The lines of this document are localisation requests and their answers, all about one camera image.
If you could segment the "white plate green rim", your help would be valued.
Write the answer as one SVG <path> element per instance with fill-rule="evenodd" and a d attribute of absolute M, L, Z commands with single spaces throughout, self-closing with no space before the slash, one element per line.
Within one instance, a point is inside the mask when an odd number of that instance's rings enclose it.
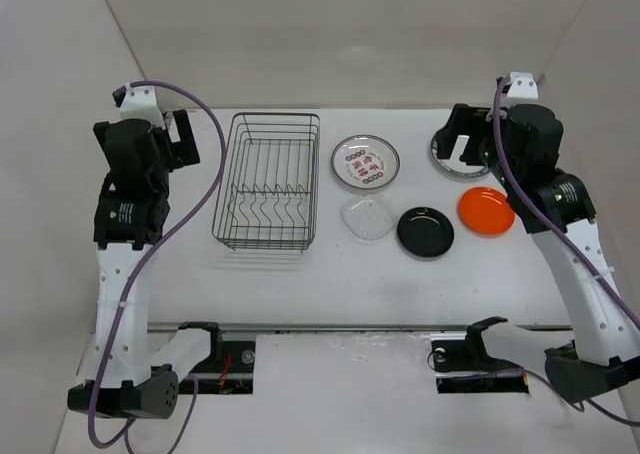
<path fill-rule="evenodd" d="M 468 140 L 469 137 L 467 135 L 459 136 L 454 144 L 451 157 L 449 159 L 439 159 L 437 157 L 439 144 L 436 135 L 433 135 L 428 148 L 431 163 L 441 174 L 460 182 L 472 182 L 488 176 L 490 170 L 487 167 L 468 166 L 460 160 Z"/>

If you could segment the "white plate red characters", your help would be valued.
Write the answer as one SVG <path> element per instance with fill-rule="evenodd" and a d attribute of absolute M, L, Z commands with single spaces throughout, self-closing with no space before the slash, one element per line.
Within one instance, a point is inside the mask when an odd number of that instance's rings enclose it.
<path fill-rule="evenodd" d="M 356 135 L 335 146 L 330 165 L 345 186 L 376 190 L 395 180 L 401 161 L 397 150 L 387 140 L 373 135 Z"/>

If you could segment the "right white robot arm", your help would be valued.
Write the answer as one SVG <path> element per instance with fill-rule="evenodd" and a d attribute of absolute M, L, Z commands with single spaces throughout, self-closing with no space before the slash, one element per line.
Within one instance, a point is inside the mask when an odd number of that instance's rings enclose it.
<path fill-rule="evenodd" d="M 638 379 L 639 318 L 618 294 L 584 183 L 557 166 L 563 132 L 544 106 L 457 104 L 434 144 L 444 160 L 458 137 L 467 136 L 461 162 L 488 168 L 502 184 L 552 272 L 574 335 L 554 347 L 541 332 L 491 317 L 468 326 L 465 361 L 473 370 L 543 371 L 555 392 L 576 404 Z"/>

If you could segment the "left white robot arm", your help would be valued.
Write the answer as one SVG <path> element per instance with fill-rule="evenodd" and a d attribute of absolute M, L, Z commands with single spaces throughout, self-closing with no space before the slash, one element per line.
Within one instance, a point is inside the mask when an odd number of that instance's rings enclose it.
<path fill-rule="evenodd" d="M 148 350 L 150 280 L 138 265 L 167 239 L 169 175 L 199 163 L 186 111 L 165 124 L 141 118 L 102 122 L 94 134 L 109 164 L 94 216 L 100 273 L 94 352 L 84 379 L 67 394 L 71 411 L 109 419 L 167 419 L 180 384 L 197 366 L 223 361 L 219 326 L 186 322 L 157 353 Z"/>

